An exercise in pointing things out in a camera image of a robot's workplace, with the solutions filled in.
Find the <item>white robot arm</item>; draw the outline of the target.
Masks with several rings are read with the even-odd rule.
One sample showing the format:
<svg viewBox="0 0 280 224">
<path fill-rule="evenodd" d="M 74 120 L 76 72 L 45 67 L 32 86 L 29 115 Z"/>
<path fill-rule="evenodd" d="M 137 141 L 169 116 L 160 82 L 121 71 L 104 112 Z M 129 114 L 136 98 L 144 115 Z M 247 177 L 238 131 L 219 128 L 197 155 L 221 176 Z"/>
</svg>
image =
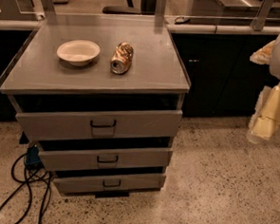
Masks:
<svg viewBox="0 0 280 224">
<path fill-rule="evenodd" d="M 280 35 L 251 55 L 250 61 L 269 65 L 269 72 L 280 81 Z M 251 116 L 247 139 L 255 144 L 269 140 L 280 128 L 280 83 L 265 86 Z"/>
</svg>

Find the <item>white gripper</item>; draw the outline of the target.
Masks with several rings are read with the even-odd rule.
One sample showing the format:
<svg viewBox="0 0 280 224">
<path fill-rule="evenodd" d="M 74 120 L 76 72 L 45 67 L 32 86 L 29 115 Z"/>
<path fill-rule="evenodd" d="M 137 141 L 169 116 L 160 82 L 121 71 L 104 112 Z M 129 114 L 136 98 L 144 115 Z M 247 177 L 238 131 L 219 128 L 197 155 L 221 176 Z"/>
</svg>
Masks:
<svg viewBox="0 0 280 224">
<path fill-rule="evenodd" d="M 259 65 L 268 65 L 271 61 L 274 40 L 250 56 L 250 61 Z M 265 86 L 259 94 L 254 107 L 255 112 L 250 118 L 249 131 L 246 138 L 249 142 L 258 144 L 269 140 L 280 125 L 280 84 L 274 88 Z"/>
</svg>

